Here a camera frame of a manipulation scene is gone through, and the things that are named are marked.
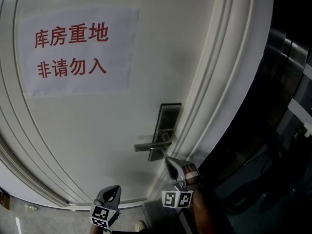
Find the door frame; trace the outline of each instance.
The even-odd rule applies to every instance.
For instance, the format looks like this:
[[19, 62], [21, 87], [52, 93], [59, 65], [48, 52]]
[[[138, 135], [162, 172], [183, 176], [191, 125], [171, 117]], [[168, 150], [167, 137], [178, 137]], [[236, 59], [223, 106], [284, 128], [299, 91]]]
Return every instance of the door frame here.
[[[241, 68], [255, 4], [256, 0], [214, 1], [203, 52], [173, 144], [167, 153], [169, 156], [189, 160], [199, 166], [211, 152], [199, 152], [198, 148], [220, 113]], [[148, 201], [158, 200], [161, 191], [170, 188], [162, 163], [148, 192]]]

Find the tiled floor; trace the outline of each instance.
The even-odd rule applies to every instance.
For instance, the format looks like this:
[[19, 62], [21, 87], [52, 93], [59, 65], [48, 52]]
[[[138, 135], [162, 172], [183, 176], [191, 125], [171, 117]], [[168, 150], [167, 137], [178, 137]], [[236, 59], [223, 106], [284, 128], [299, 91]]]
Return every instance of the tiled floor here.
[[[91, 228], [89, 212], [72, 212], [38, 206], [37, 211], [24, 207], [25, 201], [11, 197], [10, 210], [0, 206], [0, 234], [88, 234]], [[135, 222], [145, 220], [141, 207], [125, 209], [113, 224], [114, 231], [135, 231]]]

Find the white door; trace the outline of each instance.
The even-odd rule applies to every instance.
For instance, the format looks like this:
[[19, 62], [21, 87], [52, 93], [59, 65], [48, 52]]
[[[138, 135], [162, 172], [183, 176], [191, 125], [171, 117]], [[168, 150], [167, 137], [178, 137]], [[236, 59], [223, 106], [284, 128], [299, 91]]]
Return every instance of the white door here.
[[[3, 138], [32, 174], [68, 202], [90, 203], [99, 190], [111, 185], [122, 187], [122, 202], [146, 199], [161, 161], [148, 162], [148, 152], [135, 153], [134, 145], [152, 141], [162, 103], [182, 104], [175, 142], [187, 134], [182, 130], [189, 123], [194, 91], [202, 87], [201, 77], [208, 79], [201, 74], [208, 68], [202, 66], [208, 67], [213, 48], [222, 46], [233, 1], [4, 0], [0, 18]], [[245, 3], [238, 46], [252, 10], [252, 0]], [[18, 25], [52, 11], [108, 6], [139, 9], [127, 91], [26, 95]]]

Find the white paper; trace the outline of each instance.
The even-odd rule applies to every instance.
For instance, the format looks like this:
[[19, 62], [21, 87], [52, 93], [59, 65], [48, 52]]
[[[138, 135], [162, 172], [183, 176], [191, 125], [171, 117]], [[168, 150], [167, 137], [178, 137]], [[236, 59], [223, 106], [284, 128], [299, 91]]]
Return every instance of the white paper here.
[[[42, 97], [127, 91], [137, 17], [138, 9], [131, 7], [75, 8], [53, 11], [18, 23], [17, 57], [25, 93], [29, 97]], [[83, 29], [84, 37], [80, 37], [79, 41], [86, 42], [69, 43], [77, 40], [72, 35], [74, 30], [70, 28], [83, 23], [85, 25], [81, 27], [87, 28]], [[65, 33], [60, 32], [60, 35], [66, 34], [63, 44], [62, 37], [58, 42], [56, 37], [52, 38], [52, 30], [57, 27], [65, 28]], [[48, 31], [42, 34], [47, 34], [46, 37], [36, 35], [41, 30]], [[67, 66], [59, 69], [53, 61], [60, 64], [58, 61], [61, 59], [66, 61]], [[78, 63], [76, 69], [75, 62], [70, 67], [73, 59], [85, 61], [84, 74], [82, 66], [77, 73]], [[98, 65], [93, 70], [97, 60], [102, 70]], [[39, 70], [42, 62], [49, 64], [47, 74]]]

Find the door lever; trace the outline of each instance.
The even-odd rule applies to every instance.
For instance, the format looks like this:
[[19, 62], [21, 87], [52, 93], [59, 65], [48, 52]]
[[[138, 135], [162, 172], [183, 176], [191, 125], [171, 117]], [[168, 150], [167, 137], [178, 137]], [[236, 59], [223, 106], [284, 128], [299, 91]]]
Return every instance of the door lever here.
[[152, 143], [135, 145], [135, 152], [150, 151], [148, 161], [163, 159], [167, 148], [172, 144], [180, 109], [180, 103], [162, 104]]
[[163, 133], [161, 131], [158, 132], [158, 135], [161, 137], [161, 142], [137, 144], [135, 145], [135, 152], [152, 151], [155, 149], [162, 149], [165, 152], [166, 148], [172, 144], [171, 138], [168, 133]]

